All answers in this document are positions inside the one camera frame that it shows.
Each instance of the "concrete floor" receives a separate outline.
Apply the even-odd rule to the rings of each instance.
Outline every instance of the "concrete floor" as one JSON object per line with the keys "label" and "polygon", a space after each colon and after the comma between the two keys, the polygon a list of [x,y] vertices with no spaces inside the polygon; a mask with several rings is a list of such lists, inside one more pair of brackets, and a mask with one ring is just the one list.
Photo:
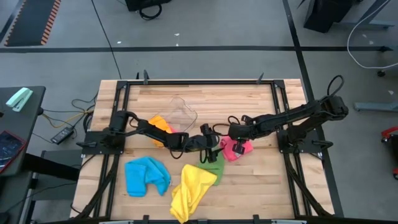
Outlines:
{"label": "concrete floor", "polygon": [[[350,29],[334,26],[327,34],[303,28],[307,3],[289,0],[298,39],[305,46],[345,46]],[[94,0],[113,47],[268,45],[293,46],[284,6],[280,0],[173,0],[164,5],[162,15],[144,21],[128,12],[116,0]],[[357,21],[373,0],[352,8],[344,21]],[[0,1],[0,27],[14,10],[17,0]],[[377,19],[396,21],[392,1]],[[398,28],[359,30],[352,45],[396,44]],[[103,31],[90,0],[62,1],[48,44],[33,48],[107,47]],[[366,65],[387,65],[398,60],[394,52],[353,52]],[[151,78],[302,78],[294,51],[189,51],[116,52],[121,76],[135,78],[146,69]],[[351,109],[343,121],[323,126],[340,200],[346,217],[398,220],[398,181],[391,170],[398,164],[380,143],[380,132],[395,125],[393,113],[356,112],[355,101],[392,101],[398,93],[396,69],[379,78],[375,70],[365,70],[347,52],[303,52],[315,98],[326,94],[327,84],[337,74],[346,84],[339,95]],[[0,54],[0,86],[43,85],[47,87],[42,107],[48,110],[73,109],[74,98],[91,99],[104,79],[118,79],[110,52]],[[67,114],[51,114],[66,119]],[[77,149],[83,139],[78,126],[76,139],[56,146],[32,137],[29,152]],[[43,118],[34,133],[47,139],[55,131]],[[37,203],[34,219],[40,222],[68,218],[70,201]]]}

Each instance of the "wooden tabletop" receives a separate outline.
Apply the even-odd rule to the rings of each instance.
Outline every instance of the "wooden tabletop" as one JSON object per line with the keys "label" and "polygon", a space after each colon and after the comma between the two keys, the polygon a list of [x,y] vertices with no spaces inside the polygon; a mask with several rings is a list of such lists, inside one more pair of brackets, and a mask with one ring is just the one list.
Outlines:
{"label": "wooden tabletop", "polygon": [[[112,112],[116,80],[103,80],[99,88],[92,131],[101,131],[109,125]],[[285,80],[287,96],[291,108],[306,103],[299,79]],[[146,85],[133,86],[130,90],[128,110],[142,119],[151,119],[170,100],[179,96],[194,109],[198,118],[190,135],[200,133],[200,125],[226,123],[230,115],[240,118],[260,114],[275,114],[269,85]],[[217,131],[227,133],[228,128]],[[219,186],[210,187],[202,198],[196,212],[190,219],[252,219],[253,214],[260,218],[293,218],[290,192],[283,155],[279,152],[275,134],[254,140],[253,152],[234,162],[227,162],[224,176]],[[124,164],[142,156],[152,156],[166,166],[172,176],[172,185],[164,196],[160,196],[154,185],[147,186],[145,197],[128,196],[124,177]],[[301,154],[303,171],[308,189],[323,205],[333,213],[330,194],[321,160]],[[73,206],[82,210],[98,187],[103,156],[96,156],[80,172]],[[170,152],[154,146],[146,136],[135,135],[126,139],[126,148],[120,158],[116,190],[114,194],[112,220],[142,220],[143,215],[150,219],[174,220],[171,216],[171,191],[180,183],[180,174],[185,164],[197,164],[198,152],[185,153],[175,160]],[[304,214],[301,194],[296,187],[300,211]],[[107,192],[103,197],[101,214],[104,214]]]}

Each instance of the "orange cloth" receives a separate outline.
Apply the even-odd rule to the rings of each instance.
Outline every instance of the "orange cloth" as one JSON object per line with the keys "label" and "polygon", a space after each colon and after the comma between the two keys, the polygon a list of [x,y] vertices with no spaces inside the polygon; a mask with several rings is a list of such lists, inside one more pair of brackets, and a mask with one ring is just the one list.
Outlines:
{"label": "orange cloth", "polygon": [[[161,130],[166,131],[167,133],[173,133],[169,125],[167,124],[166,120],[159,115],[154,116],[148,122],[149,124],[154,125],[156,126],[156,128],[160,128]],[[152,141],[157,147],[164,147],[163,143],[161,143],[160,141],[157,140],[152,140]]]}

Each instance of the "towel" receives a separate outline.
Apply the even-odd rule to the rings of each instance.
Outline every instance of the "towel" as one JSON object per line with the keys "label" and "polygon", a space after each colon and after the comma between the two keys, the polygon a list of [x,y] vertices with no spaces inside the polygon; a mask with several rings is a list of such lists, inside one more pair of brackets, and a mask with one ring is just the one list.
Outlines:
{"label": "towel", "polygon": [[216,182],[217,176],[211,172],[197,168],[193,165],[185,165],[181,173],[181,184],[172,192],[172,208],[170,213],[180,223],[189,220],[206,191]]}
{"label": "towel", "polygon": [[[159,128],[163,131],[166,131],[167,133],[173,133],[172,130],[170,129],[170,126],[167,124],[166,120],[163,119],[163,117],[156,115],[153,118],[151,118],[148,121],[149,124],[156,126],[156,128]],[[153,139],[152,142],[157,146],[157,147],[164,147],[163,143],[161,143],[158,140]]]}
{"label": "towel", "polygon": [[232,140],[229,136],[225,136],[225,137],[223,137],[221,139],[220,146],[222,148],[224,148],[223,149],[224,158],[227,159],[230,162],[231,161],[235,161],[239,157],[241,157],[241,156],[253,151],[253,146],[251,145],[250,141],[246,141],[243,144],[243,147],[244,147],[243,155],[232,151],[232,147],[234,146],[234,144],[237,144],[237,143],[238,142],[236,140]]}
{"label": "towel", "polygon": [[221,155],[221,153],[218,153],[216,162],[209,163],[208,160],[206,160],[204,164],[199,162],[197,167],[207,170],[212,174],[215,174],[217,176],[217,180],[214,183],[214,186],[217,186],[220,183],[221,178],[223,176],[224,164],[225,164],[224,157]]}
{"label": "towel", "polygon": [[167,191],[171,177],[163,163],[146,156],[127,162],[124,165],[127,193],[132,197],[143,197],[147,192],[146,185],[156,185],[159,195]]}

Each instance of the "transparent bowl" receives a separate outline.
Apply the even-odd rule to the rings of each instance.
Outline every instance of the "transparent bowl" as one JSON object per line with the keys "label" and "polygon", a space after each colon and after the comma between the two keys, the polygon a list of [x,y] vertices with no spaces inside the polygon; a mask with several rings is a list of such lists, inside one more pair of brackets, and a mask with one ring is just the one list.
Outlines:
{"label": "transparent bowl", "polygon": [[162,108],[162,112],[157,115],[165,119],[173,132],[189,132],[198,118],[197,112],[191,109],[185,100],[177,96],[173,97],[170,104]]}

